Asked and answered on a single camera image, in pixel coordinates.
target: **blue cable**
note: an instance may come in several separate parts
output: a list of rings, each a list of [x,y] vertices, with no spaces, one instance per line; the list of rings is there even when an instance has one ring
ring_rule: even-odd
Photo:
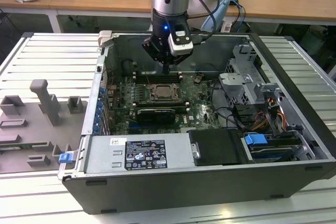
[[[240,30],[240,28],[241,28],[241,26],[242,26],[242,24],[243,24],[243,22],[244,22],[245,15],[244,15],[244,12],[243,12],[243,9],[242,9],[241,5],[239,5],[239,4],[237,3],[237,1],[235,1],[235,0],[230,0],[230,1],[232,1],[232,2],[239,8],[240,13],[241,13],[240,25],[239,25],[239,27],[238,27],[238,29],[237,29],[237,33],[238,33],[239,30]]]

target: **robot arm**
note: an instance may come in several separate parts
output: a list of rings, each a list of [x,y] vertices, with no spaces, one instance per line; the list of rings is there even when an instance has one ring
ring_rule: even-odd
[[[188,4],[189,0],[153,0],[153,33],[142,46],[163,65],[163,73],[169,72],[170,65],[179,64],[192,54]]]
[[[218,0],[203,0],[210,9],[215,9]],[[205,15],[190,20],[187,14],[206,10],[198,0],[153,0],[153,33],[142,44],[143,48],[163,66],[163,73],[168,74],[171,65],[177,65],[193,53],[194,45],[190,34],[190,25],[200,28]]]

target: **desk leg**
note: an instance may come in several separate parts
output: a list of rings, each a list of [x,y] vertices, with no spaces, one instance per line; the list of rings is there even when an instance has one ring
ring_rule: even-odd
[[[51,27],[53,28],[53,32],[54,33],[63,33],[63,29],[60,25],[60,23],[58,22],[57,19],[57,11],[56,10],[50,10],[50,12],[48,13],[48,17],[49,17],[49,21],[51,24]]]

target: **metal bracket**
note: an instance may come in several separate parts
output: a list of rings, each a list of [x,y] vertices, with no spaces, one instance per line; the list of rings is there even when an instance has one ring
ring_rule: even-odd
[[[274,93],[275,91],[280,90],[279,85],[277,83],[267,83],[267,84],[256,84],[254,87],[254,93],[257,96],[256,101],[264,101],[264,93],[270,92]]]

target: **power supply label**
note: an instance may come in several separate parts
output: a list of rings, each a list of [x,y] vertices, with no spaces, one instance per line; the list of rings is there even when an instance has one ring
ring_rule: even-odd
[[[129,141],[125,143],[125,169],[167,168],[164,140]]]

